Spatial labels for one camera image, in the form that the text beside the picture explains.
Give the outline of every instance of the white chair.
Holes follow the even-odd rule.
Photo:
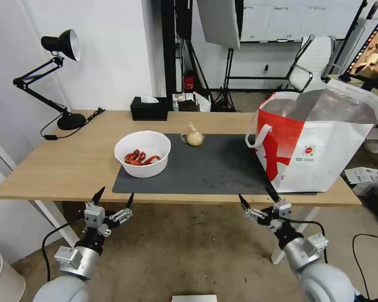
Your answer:
[[[302,39],[299,52],[289,71],[290,84],[299,92],[323,89],[322,72],[329,64],[334,49],[334,38],[310,35]]]

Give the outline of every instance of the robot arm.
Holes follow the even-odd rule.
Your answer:
[[[132,216],[134,193],[126,207],[107,216],[103,207],[97,206],[105,190],[103,187],[90,202],[85,204],[85,236],[74,247],[61,246],[55,254],[60,265],[59,270],[66,276],[60,276],[47,282],[35,295],[33,302],[87,302],[86,282],[94,275],[99,256],[103,252],[105,238],[111,230],[127,222]]]
[[[245,216],[267,226],[278,239],[285,252],[290,268],[299,279],[301,290],[308,302],[367,302],[340,269],[319,261],[328,245],[323,234],[307,239],[291,226],[291,204],[280,198],[275,191],[266,189],[274,201],[272,207],[261,211],[253,209],[239,195]]]

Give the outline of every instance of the black tissue box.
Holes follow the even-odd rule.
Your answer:
[[[130,104],[133,120],[167,120],[168,103],[166,97],[156,97],[158,103],[142,103],[136,96]]]

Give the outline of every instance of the desk lamp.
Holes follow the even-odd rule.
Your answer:
[[[65,56],[69,57],[72,60],[75,60],[77,62],[80,60],[81,50],[77,35],[74,30],[69,29],[63,32],[59,37],[42,37],[41,44],[43,48],[50,51],[50,53],[54,57],[45,64],[39,66],[38,68],[35,68],[31,72],[19,78],[15,78],[13,80],[13,84],[15,87],[24,90],[26,93],[44,102],[46,105],[51,106],[53,109],[59,111],[61,113],[61,118],[58,120],[58,127],[61,130],[73,130],[81,128],[86,123],[86,119],[82,114],[70,113],[67,110],[67,107],[51,101],[29,88],[30,84],[63,67],[64,58],[59,54],[60,52],[62,52]],[[52,63],[56,64],[56,66],[52,69],[41,74],[35,74],[37,71],[45,68]]]

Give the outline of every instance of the shopping bag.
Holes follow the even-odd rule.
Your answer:
[[[245,141],[277,192],[325,192],[377,123],[378,96],[331,80],[321,90],[273,93]]]

